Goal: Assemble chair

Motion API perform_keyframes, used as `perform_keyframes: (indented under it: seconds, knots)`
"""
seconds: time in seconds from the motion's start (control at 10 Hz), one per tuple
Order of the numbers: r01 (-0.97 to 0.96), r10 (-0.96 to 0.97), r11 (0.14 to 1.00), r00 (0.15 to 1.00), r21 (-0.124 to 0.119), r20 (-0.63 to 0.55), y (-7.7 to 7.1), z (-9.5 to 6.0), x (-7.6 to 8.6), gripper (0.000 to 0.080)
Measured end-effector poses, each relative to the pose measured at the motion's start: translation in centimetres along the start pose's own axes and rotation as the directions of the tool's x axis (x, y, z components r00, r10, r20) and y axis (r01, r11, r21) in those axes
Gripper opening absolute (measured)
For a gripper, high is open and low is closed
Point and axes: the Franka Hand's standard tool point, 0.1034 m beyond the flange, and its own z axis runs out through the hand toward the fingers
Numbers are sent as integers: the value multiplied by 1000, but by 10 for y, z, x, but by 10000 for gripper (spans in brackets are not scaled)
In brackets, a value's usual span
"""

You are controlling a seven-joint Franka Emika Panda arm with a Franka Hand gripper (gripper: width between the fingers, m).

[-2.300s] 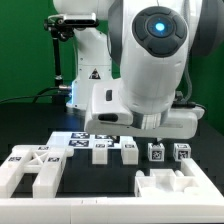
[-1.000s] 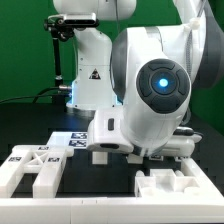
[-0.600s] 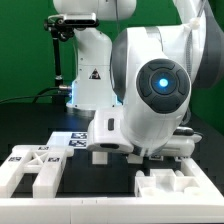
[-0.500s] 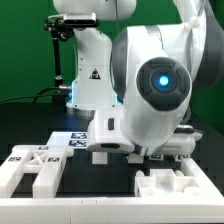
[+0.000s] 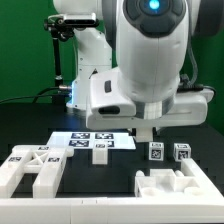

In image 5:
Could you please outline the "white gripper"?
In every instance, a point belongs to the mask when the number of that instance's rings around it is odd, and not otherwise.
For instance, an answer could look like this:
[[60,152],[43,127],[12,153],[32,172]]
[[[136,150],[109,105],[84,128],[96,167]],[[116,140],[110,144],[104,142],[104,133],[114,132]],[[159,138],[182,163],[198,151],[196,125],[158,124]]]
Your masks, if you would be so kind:
[[127,129],[137,142],[153,140],[153,129],[202,124],[215,93],[208,87],[178,92],[171,107],[135,103],[118,87],[119,69],[94,74],[86,103],[86,126],[93,130]]

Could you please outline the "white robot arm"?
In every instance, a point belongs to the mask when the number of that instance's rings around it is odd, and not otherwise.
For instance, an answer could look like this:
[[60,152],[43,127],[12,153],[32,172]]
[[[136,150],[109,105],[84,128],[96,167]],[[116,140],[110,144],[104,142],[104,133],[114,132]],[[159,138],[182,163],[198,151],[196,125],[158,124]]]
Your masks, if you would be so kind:
[[53,0],[67,24],[105,24],[117,66],[90,78],[86,126],[93,130],[204,123],[212,91],[180,75],[191,39],[224,29],[224,0]]

